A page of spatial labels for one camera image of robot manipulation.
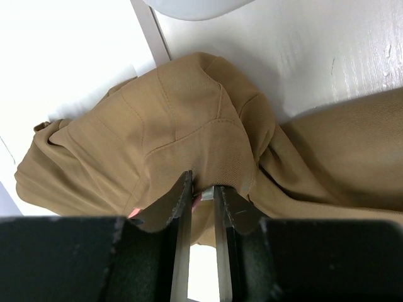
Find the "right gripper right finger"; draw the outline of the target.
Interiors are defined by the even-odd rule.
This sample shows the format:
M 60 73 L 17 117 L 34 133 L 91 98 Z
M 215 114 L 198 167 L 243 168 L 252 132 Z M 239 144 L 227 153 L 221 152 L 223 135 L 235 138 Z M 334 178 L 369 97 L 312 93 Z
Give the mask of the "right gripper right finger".
M 213 193 L 221 301 L 401 301 L 402 227 L 274 219 L 235 189 Z

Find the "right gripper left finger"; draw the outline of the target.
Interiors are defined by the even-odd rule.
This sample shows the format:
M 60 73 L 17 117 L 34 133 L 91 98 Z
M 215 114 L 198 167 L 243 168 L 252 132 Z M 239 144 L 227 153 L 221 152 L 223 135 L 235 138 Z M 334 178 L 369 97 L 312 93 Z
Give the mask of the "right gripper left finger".
M 192 173 L 133 218 L 1 219 L 2 301 L 186 301 Z

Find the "tan brown skirt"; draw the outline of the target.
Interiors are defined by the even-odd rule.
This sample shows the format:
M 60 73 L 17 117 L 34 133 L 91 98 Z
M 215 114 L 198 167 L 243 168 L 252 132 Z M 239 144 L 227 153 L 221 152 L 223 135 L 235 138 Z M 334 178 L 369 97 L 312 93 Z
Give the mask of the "tan brown skirt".
M 184 171 L 195 194 L 230 186 L 272 218 L 401 222 L 402 90 L 280 124 L 239 69 L 194 53 L 36 126 L 16 192 L 61 216 L 131 217 Z

